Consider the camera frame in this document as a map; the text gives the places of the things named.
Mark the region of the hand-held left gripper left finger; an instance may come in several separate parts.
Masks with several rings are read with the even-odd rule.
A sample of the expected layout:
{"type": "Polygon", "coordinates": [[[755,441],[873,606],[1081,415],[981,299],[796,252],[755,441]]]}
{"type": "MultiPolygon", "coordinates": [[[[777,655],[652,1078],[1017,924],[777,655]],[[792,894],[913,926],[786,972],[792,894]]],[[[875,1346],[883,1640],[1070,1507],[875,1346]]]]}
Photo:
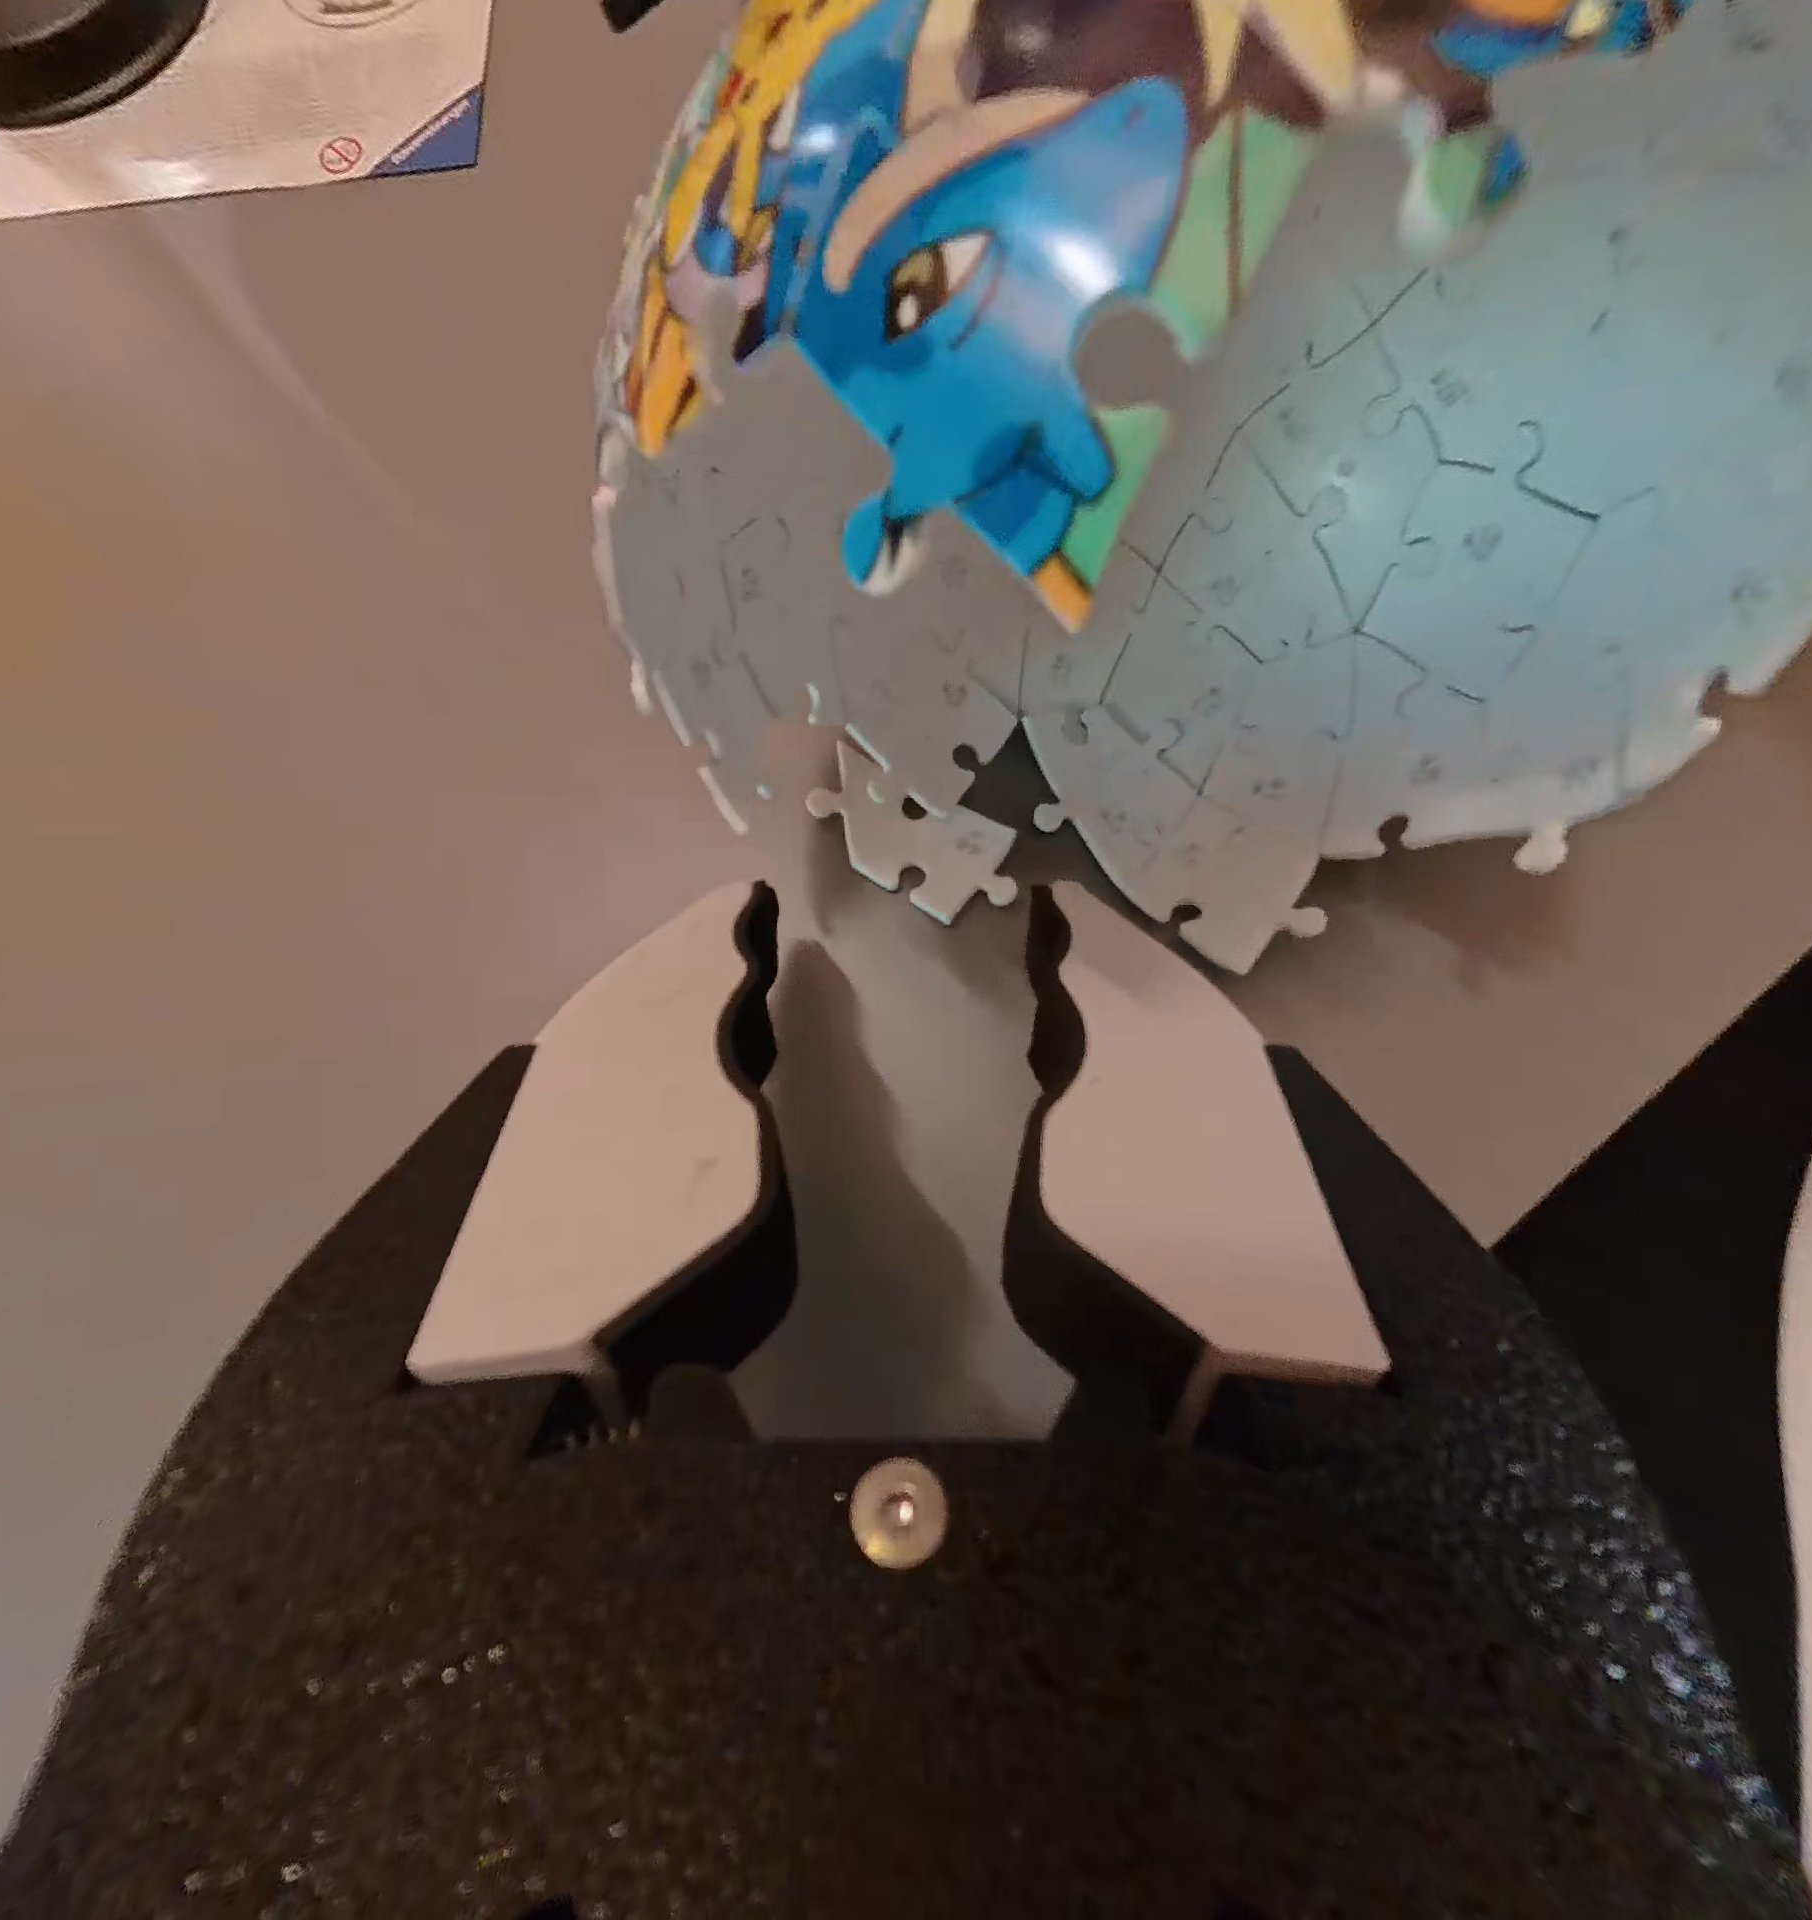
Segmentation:
{"type": "Polygon", "coordinates": [[[525,1060],[506,1122],[418,1324],[412,1380],[578,1377],[644,1389],[663,1368],[740,1366],[780,1324],[740,1294],[692,1297],[792,1207],[764,1096],[780,902],[764,880],[694,900],[572,993],[525,1060]]]}

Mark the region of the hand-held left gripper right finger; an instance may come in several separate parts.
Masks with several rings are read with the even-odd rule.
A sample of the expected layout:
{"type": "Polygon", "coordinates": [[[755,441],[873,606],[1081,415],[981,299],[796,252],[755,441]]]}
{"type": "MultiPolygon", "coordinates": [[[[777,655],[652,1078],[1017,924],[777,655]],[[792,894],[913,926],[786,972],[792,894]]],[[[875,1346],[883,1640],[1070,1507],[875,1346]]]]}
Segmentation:
{"type": "Polygon", "coordinates": [[[1077,882],[1024,936],[1035,1100],[1002,1248],[1018,1330],[1149,1432],[1221,1387],[1377,1393],[1394,1358],[1256,1024],[1077,882]]]}

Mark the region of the puzzle piece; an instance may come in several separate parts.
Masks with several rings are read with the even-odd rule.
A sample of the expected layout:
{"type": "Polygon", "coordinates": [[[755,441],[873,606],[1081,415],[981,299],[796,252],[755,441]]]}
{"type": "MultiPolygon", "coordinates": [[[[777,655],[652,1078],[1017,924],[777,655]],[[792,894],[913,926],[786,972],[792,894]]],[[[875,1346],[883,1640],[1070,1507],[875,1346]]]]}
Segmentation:
{"type": "Polygon", "coordinates": [[[842,830],[850,867],[887,894],[904,892],[926,916],[950,926],[973,900],[1012,907],[1018,894],[1003,862],[1014,827],[966,805],[926,809],[850,740],[835,744],[837,786],[806,797],[813,819],[842,830]]]}

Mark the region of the colourful cartoon puzzle ball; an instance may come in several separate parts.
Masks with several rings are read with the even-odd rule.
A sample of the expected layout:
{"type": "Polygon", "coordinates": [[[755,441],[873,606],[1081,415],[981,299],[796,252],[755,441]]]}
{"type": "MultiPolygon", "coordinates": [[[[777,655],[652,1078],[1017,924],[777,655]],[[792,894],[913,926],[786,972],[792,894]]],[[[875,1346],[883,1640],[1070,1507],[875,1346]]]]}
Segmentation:
{"type": "Polygon", "coordinates": [[[774,730],[1014,737],[1218,967],[1649,794],[1812,635],[1812,4],[734,4],[626,239],[598,564],[774,730]]]}

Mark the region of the white paper leaflet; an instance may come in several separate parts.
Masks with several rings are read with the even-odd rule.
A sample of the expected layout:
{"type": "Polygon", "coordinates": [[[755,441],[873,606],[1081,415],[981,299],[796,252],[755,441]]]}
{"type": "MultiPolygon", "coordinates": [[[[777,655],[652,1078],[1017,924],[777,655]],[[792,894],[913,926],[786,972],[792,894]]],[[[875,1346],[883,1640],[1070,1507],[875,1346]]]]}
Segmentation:
{"type": "Polygon", "coordinates": [[[76,120],[0,132],[0,222],[475,167],[491,2],[214,2],[76,120]]]}

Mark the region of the black round container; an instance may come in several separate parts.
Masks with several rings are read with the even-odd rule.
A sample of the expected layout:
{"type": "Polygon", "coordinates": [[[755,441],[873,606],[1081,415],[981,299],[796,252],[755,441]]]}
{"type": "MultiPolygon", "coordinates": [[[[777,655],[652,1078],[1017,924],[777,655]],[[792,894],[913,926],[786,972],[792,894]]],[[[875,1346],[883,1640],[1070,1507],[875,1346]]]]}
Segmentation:
{"type": "Polygon", "coordinates": [[[0,132],[111,108],[166,73],[205,2],[0,2],[0,132]]]}

